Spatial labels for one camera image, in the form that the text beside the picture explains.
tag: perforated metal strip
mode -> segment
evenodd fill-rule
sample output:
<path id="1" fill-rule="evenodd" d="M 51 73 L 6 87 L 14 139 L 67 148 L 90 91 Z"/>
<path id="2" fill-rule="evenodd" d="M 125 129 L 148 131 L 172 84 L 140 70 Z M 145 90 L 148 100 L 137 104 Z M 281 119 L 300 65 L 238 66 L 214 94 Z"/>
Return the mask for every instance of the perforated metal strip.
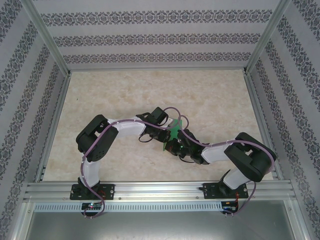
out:
<path id="1" fill-rule="evenodd" d="M 36 213 L 78 213 L 81 212 L 81 202 L 75 203 L 36 203 Z M 105 212 L 207 212 L 221 211 L 220 201 L 205 202 L 108 202 Z"/>

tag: marble floor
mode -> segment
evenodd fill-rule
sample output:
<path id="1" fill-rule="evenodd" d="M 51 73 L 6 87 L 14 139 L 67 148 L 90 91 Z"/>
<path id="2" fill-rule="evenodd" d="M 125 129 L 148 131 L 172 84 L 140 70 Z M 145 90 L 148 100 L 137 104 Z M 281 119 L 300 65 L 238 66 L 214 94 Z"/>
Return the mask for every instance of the marble floor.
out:
<path id="1" fill-rule="evenodd" d="M 234 139 L 247 132 L 261 141 L 241 70 L 146 70 L 74 72 L 53 141 L 44 181 L 76 181 L 82 154 L 76 136 L 98 114 L 125 119 L 174 106 L 190 120 L 189 130 L 203 143 Z M 174 111 L 168 110 L 176 117 Z M 235 166 L 184 163 L 156 140 L 116 139 L 101 160 L 102 181 L 219 180 Z M 271 174 L 265 179 L 272 179 Z"/>

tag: enclosure wall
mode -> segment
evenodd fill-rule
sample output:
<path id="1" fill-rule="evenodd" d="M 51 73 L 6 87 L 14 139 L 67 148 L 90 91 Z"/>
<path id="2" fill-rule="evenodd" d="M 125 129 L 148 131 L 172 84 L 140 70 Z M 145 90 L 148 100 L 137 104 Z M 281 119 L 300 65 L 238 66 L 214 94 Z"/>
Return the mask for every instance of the enclosure wall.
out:
<path id="1" fill-rule="evenodd" d="M 290 3 L 251 78 L 286 179 L 320 239 L 320 1 Z"/>
<path id="2" fill-rule="evenodd" d="M 245 67 L 279 0 L 37 0 L 71 70 Z"/>
<path id="3" fill-rule="evenodd" d="M 18 0 L 0 1 L 0 240 L 33 182 L 64 76 Z"/>

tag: black mounting plate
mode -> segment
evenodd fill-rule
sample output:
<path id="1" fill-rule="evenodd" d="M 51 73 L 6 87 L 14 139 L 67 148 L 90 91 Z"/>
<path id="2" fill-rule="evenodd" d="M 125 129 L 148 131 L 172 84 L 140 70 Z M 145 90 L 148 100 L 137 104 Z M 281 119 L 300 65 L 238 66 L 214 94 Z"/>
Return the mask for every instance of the black mounting plate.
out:
<path id="1" fill-rule="evenodd" d="M 96 191 L 104 200 L 113 200 L 115 195 L 114 184 L 99 184 Z M 70 200 L 99 200 L 89 189 L 83 188 L 80 184 L 73 184 L 71 187 Z"/>
<path id="2" fill-rule="evenodd" d="M 235 190 L 230 189 L 227 196 L 219 190 L 219 182 L 203 183 L 202 186 L 200 190 L 203 191 L 204 199 L 235 199 L 237 193 L 239 199 L 247 199 L 249 197 L 245 183 Z"/>

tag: robotic arm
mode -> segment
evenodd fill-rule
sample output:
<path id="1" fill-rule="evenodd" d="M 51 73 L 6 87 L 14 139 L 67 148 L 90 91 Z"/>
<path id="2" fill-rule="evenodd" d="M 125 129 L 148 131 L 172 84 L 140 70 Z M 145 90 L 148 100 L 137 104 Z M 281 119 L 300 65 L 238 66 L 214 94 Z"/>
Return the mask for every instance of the robotic arm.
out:
<path id="1" fill-rule="evenodd" d="M 97 115 L 76 137 L 78 150 L 86 156 L 78 179 L 80 187 L 87 194 L 91 194 L 91 190 L 98 192 L 100 160 L 116 138 L 129 135 L 148 134 L 152 139 L 166 143 L 165 150 L 174 156 L 179 156 L 181 160 L 190 156 L 196 164 L 208 165 L 230 159 L 236 168 L 221 178 L 213 194 L 225 198 L 245 183 L 260 182 L 276 160 L 272 150 L 245 132 L 241 132 L 235 140 L 228 141 L 230 144 L 212 146 L 200 143 L 188 129 L 179 129 L 177 136 L 172 138 L 172 124 L 173 119 L 159 107 L 152 113 L 138 114 L 125 120 L 106 119 L 101 114 Z"/>

